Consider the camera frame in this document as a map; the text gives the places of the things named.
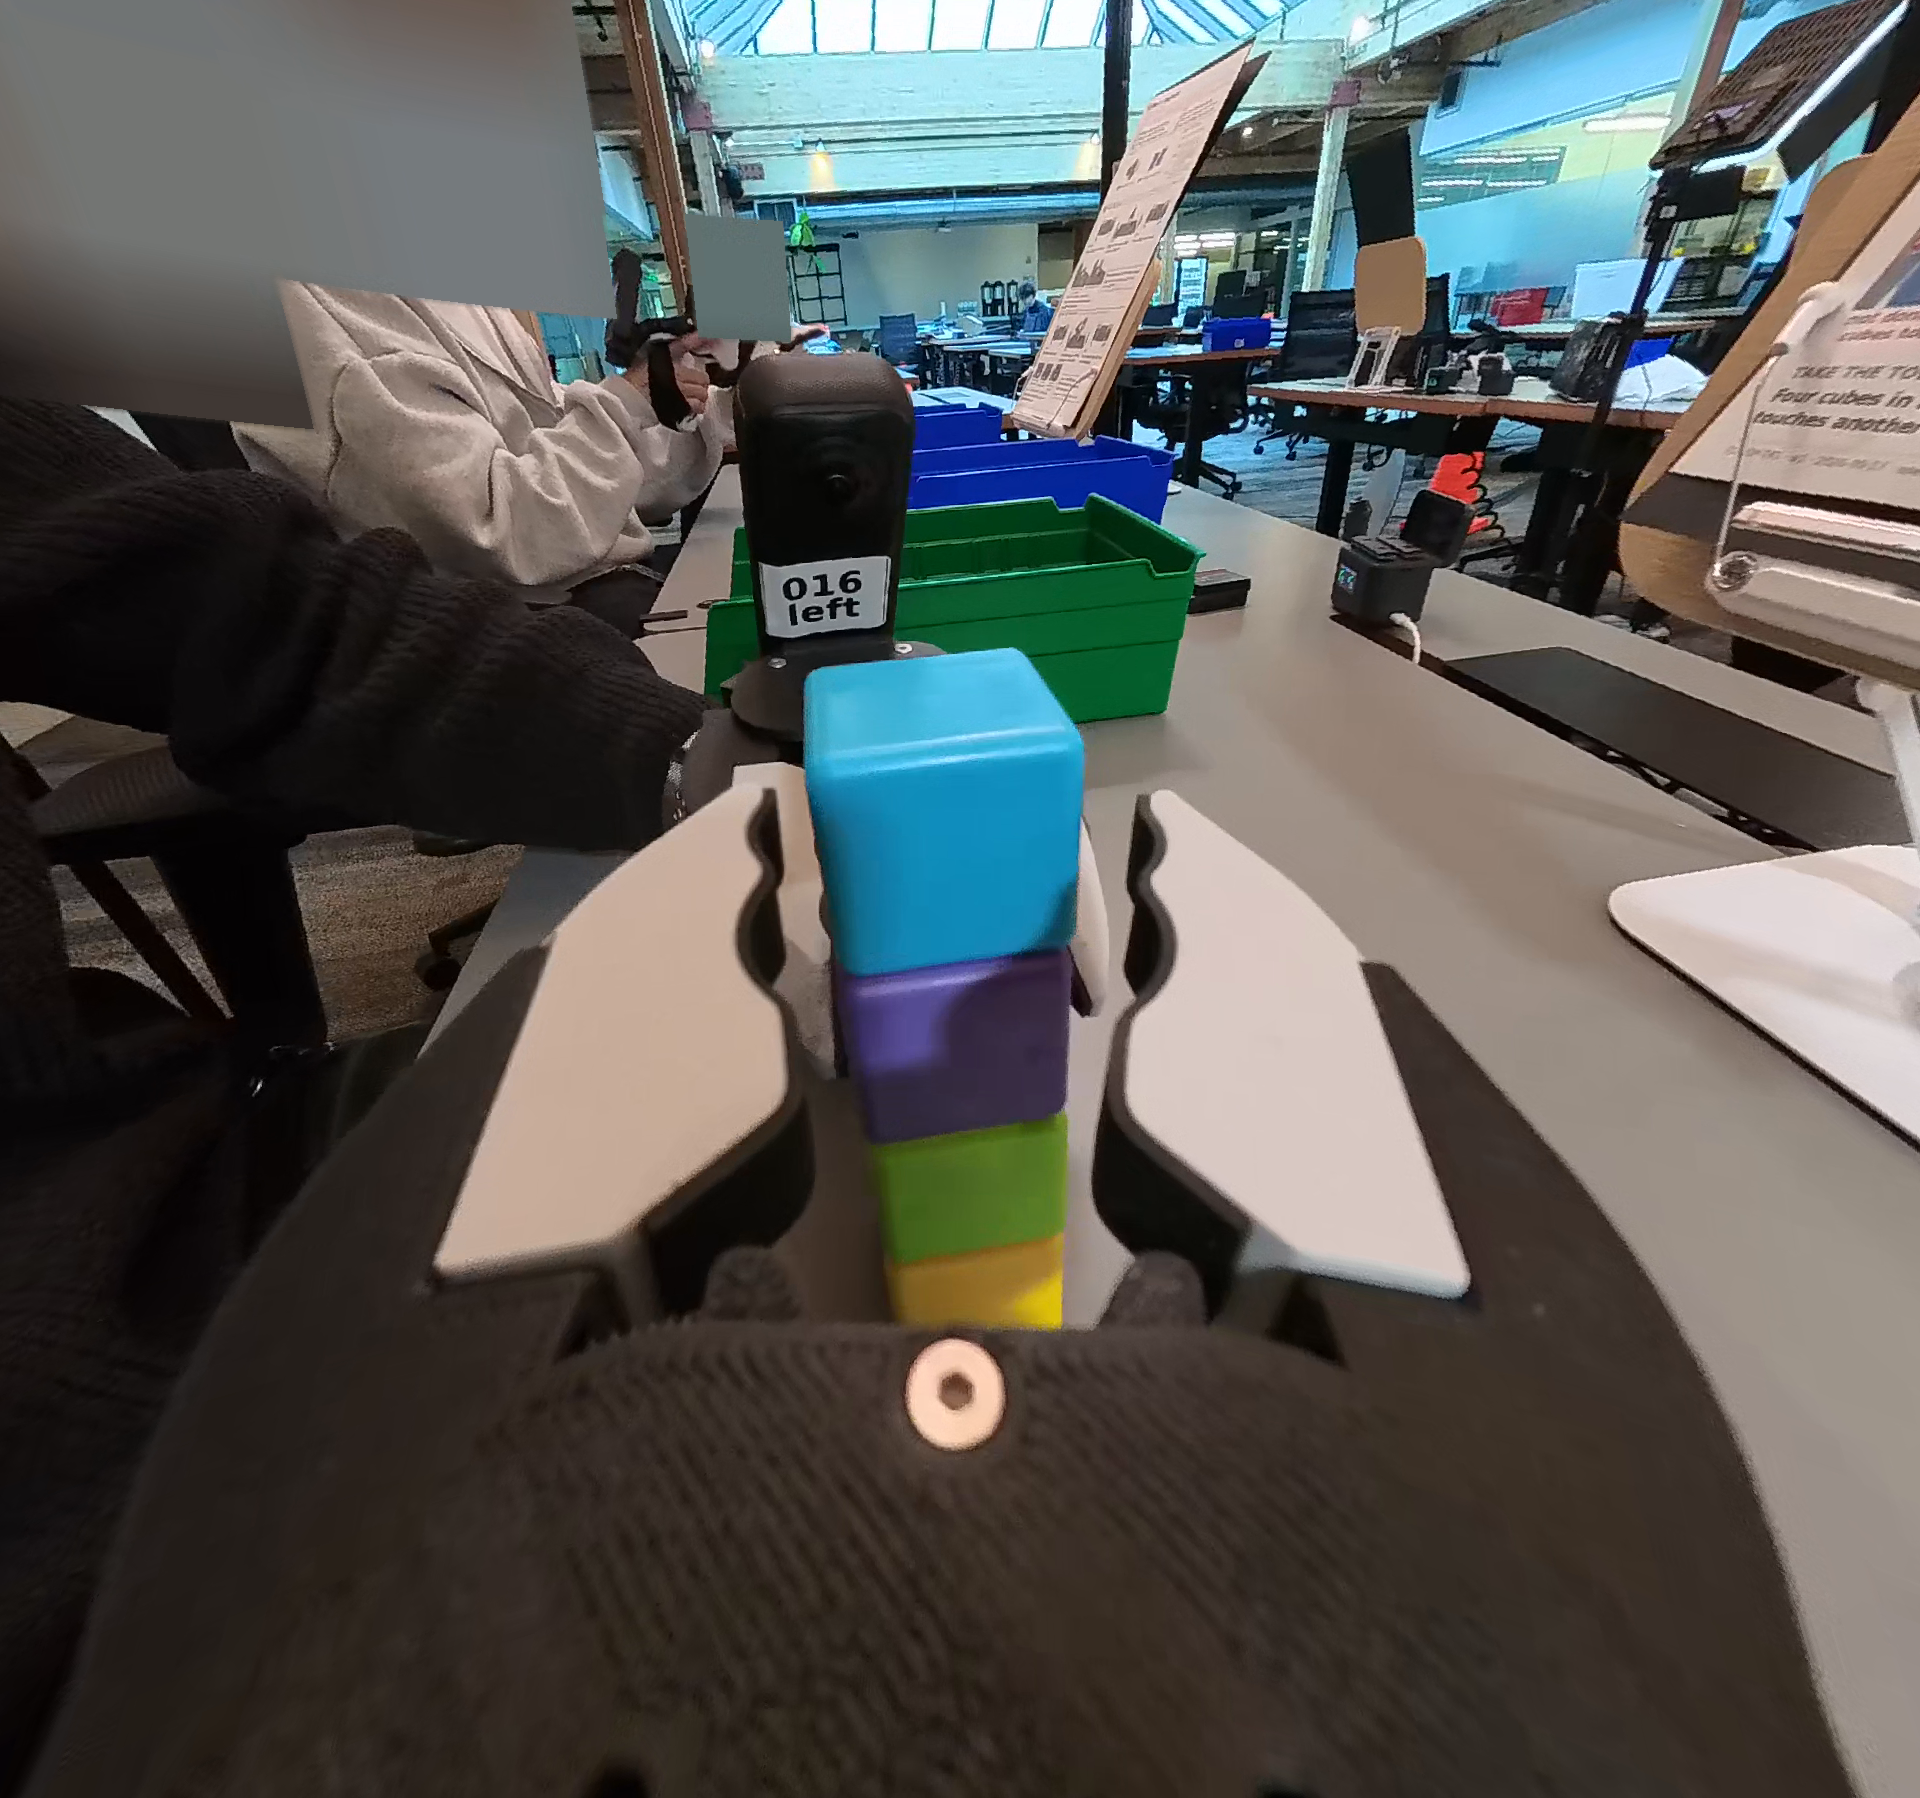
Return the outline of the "black small device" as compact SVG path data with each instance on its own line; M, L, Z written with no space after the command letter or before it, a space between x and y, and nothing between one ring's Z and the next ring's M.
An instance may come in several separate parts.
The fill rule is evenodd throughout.
M1357 626L1417 626L1438 564L1400 538L1350 538L1332 578L1332 613Z

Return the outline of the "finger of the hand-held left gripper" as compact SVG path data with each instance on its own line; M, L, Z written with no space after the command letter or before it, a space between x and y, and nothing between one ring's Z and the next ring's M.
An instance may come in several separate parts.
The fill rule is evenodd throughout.
M1099 1015L1112 986L1112 932L1091 837L1077 837L1075 841L1074 920L1067 960L1071 1010L1075 1015Z

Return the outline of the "printed instruction sheet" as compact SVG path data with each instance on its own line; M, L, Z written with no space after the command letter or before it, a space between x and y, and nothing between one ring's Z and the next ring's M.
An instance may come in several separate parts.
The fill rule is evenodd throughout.
M1667 475L1916 504L1918 196L1848 196L1661 440Z

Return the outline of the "brown clipboard on stand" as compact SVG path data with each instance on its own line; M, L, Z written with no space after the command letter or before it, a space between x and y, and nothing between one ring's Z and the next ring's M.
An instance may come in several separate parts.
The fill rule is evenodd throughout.
M1389 385L1428 323L1428 247L1419 235L1361 245L1355 270L1357 356L1353 388Z

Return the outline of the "green plastic bin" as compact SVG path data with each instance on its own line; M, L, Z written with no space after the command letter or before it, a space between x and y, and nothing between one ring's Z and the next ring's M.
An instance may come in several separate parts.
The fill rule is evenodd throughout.
M755 659L1018 653L1080 726L1165 710L1200 551L1103 497L934 508L829 493L745 510L701 688Z

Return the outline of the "purple cube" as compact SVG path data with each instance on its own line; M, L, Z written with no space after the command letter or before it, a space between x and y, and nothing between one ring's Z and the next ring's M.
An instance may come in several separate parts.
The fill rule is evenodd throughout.
M875 1145L1062 1115L1067 1015L1066 950L887 975L832 968L834 1026Z

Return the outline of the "lime green cube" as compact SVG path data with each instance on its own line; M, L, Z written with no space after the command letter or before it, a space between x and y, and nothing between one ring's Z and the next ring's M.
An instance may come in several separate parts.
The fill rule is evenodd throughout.
M892 1263L1062 1237L1067 1117L876 1144L880 1249Z

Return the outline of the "yellow cube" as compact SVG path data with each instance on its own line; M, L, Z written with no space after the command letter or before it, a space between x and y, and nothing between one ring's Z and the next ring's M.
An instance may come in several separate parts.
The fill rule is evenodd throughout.
M1060 1331L1063 1235L947 1258L883 1261L899 1326L914 1331Z

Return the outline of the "grey table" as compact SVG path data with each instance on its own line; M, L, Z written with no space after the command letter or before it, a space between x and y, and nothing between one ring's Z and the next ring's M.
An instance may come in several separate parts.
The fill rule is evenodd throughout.
M1442 571L1423 662L1471 696L1775 851L1907 844L1884 733L1846 675L1605 602Z

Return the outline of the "black office chair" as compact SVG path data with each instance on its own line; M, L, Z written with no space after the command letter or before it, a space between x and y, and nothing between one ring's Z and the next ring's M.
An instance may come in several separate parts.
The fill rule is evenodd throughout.
M1268 383L1338 381L1357 357L1357 290L1294 290Z

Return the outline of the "white board stand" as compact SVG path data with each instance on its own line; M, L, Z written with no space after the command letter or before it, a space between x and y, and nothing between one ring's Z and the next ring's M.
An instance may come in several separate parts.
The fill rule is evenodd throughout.
M1749 500L1722 522L1705 593L1740 623L1810 634L1858 675L1907 844L1811 851L1612 889L1647 956L1918 1139L1916 524Z

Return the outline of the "wooden top desk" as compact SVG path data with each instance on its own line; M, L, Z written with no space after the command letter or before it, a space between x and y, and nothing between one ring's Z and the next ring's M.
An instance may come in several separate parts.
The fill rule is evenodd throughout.
M1504 422L1541 431L1541 481L1514 546L1511 586L1583 613L1595 609L1615 571L1628 493L1683 415L1672 404L1601 407L1556 396L1537 379L1520 381L1502 396L1285 381L1251 385L1249 400L1273 404L1288 434L1327 445L1314 512L1314 529L1323 537L1340 533L1355 456L1362 446L1439 458L1488 449Z

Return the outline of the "person's left forearm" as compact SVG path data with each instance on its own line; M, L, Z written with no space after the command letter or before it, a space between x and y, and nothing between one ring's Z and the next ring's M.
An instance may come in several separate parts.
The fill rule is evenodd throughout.
M299 488L1 406L1 691L160 733L232 802L557 851L663 827L694 693L580 609L332 535Z

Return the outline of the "wooden instruction board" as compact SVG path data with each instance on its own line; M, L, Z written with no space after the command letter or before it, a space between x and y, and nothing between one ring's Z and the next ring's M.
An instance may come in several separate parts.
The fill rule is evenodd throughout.
M1254 45L1242 44L1145 106L1022 379L1011 428L1069 440L1093 433L1157 289L1161 243L1263 62Z

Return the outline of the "blue cube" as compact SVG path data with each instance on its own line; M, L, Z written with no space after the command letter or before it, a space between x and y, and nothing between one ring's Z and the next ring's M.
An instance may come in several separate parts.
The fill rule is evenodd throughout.
M1067 945L1085 746L1022 650L820 667L802 709L827 925L848 973Z

